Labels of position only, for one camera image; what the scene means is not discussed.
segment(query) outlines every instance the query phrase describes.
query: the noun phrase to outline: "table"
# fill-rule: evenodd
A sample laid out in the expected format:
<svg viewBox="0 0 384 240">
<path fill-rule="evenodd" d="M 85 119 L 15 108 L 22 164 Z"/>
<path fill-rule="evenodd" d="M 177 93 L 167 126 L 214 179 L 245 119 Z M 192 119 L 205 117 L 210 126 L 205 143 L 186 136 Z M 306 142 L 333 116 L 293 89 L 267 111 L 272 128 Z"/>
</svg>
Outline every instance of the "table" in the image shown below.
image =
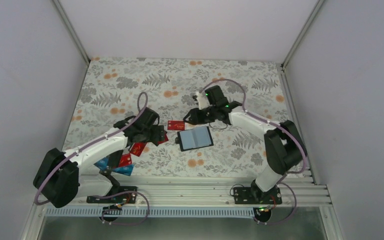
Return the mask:
<svg viewBox="0 0 384 240">
<path fill-rule="evenodd" d="M 117 121 L 137 114 L 137 98 L 142 91 L 148 94 L 148 107 L 160 115 L 160 122 L 167 129 L 168 120 L 181 120 L 196 107 L 193 93 L 220 78 L 235 80 L 245 88 L 246 107 L 253 112 L 277 121 L 288 118 L 273 62 L 95 57 L 81 88 L 63 149 L 90 141 Z M 229 101 L 242 102 L 238 86 L 230 82 L 217 84 Z M 239 127 L 220 130 L 225 127 L 222 122 L 211 126 L 211 147 L 181 152 L 175 144 L 177 133 L 170 130 L 168 142 L 160 146 L 148 143 L 140 157 L 132 155 L 132 176 L 256 177 L 267 164 L 264 142 Z"/>
</svg>

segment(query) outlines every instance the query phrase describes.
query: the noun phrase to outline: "robotic arm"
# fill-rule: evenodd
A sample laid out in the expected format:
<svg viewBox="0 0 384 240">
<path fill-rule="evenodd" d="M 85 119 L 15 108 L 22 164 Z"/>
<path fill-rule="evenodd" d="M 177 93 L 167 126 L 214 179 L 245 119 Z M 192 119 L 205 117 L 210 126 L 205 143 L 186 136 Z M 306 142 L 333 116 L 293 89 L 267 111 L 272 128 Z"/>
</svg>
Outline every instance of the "robotic arm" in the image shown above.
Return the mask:
<svg viewBox="0 0 384 240">
<path fill-rule="evenodd" d="M 186 123 L 200 125 L 219 120 L 243 128 L 264 140 L 268 166 L 251 183 L 252 195 L 260 203 L 287 171 L 303 160 L 296 143 L 276 126 L 287 130 L 307 155 L 296 126 L 289 120 L 282 123 L 273 121 L 272 124 L 269 124 L 270 121 L 259 121 L 255 116 L 261 116 L 244 111 L 241 103 L 228 102 L 218 85 L 206 89 L 205 96 L 209 104 L 203 95 L 197 94 L 195 99 L 199 107 L 191 109 L 184 117 Z M 117 122 L 101 136 L 66 152 L 51 149 L 45 155 L 33 185 L 56 208 L 67 205 L 75 198 L 117 193 L 120 185 L 111 176 L 110 168 L 114 166 L 112 161 L 117 164 L 123 149 L 133 143 L 152 142 L 158 146 L 166 133 L 164 126 L 159 125 L 159 115 L 147 107 L 136 121 L 129 123 L 132 118 Z M 108 170 L 96 175 L 83 175 L 86 169 L 106 156 L 109 156 Z"/>
</svg>

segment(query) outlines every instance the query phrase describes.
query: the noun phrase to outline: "gray floor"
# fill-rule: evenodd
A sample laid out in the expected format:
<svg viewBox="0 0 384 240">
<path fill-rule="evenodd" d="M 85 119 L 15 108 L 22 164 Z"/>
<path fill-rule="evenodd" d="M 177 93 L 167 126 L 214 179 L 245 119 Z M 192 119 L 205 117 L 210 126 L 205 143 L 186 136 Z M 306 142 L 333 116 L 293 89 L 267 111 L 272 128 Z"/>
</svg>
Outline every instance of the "gray floor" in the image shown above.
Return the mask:
<svg viewBox="0 0 384 240">
<path fill-rule="evenodd" d="M 278 208 L 272 221 L 291 210 Z M 132 222 L 136 218 L 119 219 Z M 240 218 L 150 218 L 139 226 L 102 224 L 97 217 L 46 217 L 41 240 L 322 240 L 326 239 L 320 211 L 316 207 L 300 207 L 284 224 L 257 225 Z"/>
</svg>

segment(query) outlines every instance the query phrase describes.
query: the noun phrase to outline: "black wire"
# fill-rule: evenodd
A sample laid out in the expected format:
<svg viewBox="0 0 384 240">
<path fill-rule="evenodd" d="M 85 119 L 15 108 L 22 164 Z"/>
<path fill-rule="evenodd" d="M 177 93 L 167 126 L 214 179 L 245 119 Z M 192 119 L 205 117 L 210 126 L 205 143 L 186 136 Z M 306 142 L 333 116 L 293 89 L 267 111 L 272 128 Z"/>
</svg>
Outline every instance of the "black wire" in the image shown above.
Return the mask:
<svg viewBox="0 0 384 240">
<path fill-rule="evenodd" d="M 215 129 L 215 130 L 225 130 L 229 127 L 229 125 L 227 123 L 225 123 L 225 124 L 226 124 L 226 127 L 224 127 L 224 128 L 215 128 L 215 127 L 211 126 L 211 122 L 208 123 L 208 126 L 212 129 Z"/>
<path fill-rule="evenodd" d="M 232 196 L 232 197 L 234 197 L 235 195 L 233 195 L 232 194 L 232 189 L 234 188 L 234 186 L 242 186 L 242 188 L 245 188 L 245 186 L 244 185 L 242 185 L 242 184 L 239 184 L 239 183 L 236 183 L 235 185 L 233 185 L 231 188 L 230 188 L 230 191 L 229 191 L 229 194 L 230 194 L 230 196 Z"/>
</svg>

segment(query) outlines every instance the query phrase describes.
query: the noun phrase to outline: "gray wall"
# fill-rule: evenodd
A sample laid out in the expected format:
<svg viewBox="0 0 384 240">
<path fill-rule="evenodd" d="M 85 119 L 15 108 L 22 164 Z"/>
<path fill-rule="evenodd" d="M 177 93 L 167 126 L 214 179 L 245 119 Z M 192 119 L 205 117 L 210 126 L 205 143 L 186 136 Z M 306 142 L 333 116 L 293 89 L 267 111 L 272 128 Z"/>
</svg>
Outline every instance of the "gray wall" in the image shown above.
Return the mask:
<svg viewBox="0 0 384 240">
<path fill-rule="evenodd" d="M 0 0 L 0 239 L 18 239 L 86 71 L 50 0 Z"/>
<path fill-rule="evenodd" d="M 384 239 L 384 1 L 328 0 L 286 69 L 346 239 Z"/>
</svg>

